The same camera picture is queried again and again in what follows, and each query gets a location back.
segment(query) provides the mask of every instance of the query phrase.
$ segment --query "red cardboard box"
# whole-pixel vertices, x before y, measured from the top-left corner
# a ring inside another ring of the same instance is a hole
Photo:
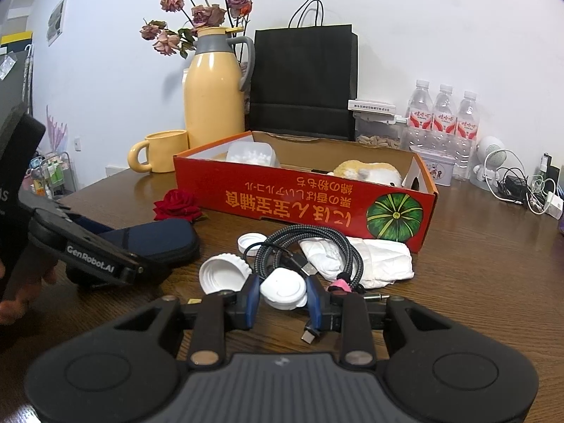
[[[229,146],[237,140],[270,144],[281,168],[225,162]],[[315,172],[331,172],[348,160],[392,164],[403,186]],[[412,252],[421,249],[438,198],[417,154],[352,141],[245,132],[181,153],[174,166],[178,187],[193,192],[205,209],[402,241]]]

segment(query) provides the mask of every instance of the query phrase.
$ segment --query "bottle label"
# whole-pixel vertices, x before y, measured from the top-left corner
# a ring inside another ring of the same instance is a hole
[[[447,112],[433,114],[433,130],[454,135],[456,128],[456,116]]]
[[[475,140],[477,133],[478,125],[474,121],[462,121],[459,119],[459,121],[456,123],[455,135],[457,136],[468,138],[468,140]]]
[[[417,127],[431,130],[431,123],[433,122],[432,112],[425,112],[421,110],[414,110],[410,108],[409,118],[407,125],[409,127]]]

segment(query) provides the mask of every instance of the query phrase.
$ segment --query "yellow thermos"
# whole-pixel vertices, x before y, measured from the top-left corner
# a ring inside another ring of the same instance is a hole
[[[233,45],[245,43],[244,77]],[[255,45],[248,36],[228,38],[225,27],[198,31],[196,55],[184,81],[184,119],[190,148],[245,131],[244,91],[255,68]]]

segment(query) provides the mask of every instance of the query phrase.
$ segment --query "green pumpkin illustration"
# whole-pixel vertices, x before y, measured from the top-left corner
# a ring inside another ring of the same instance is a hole
[[[397,242],[413,237],[422,219],[421,203],[401,192],[379,197],[366,212],[366,224],[374,238]]]

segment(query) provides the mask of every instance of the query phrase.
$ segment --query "yellow mug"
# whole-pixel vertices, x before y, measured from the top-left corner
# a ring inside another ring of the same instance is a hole
[[[139,153],[147,148],[147,163],[139,163]],[[133,145],[129,150],[128,164],[139,173],[168,173],[174,171],[173,156],[188,149],[186,130],[167,130],[145,137],[145,141]]]

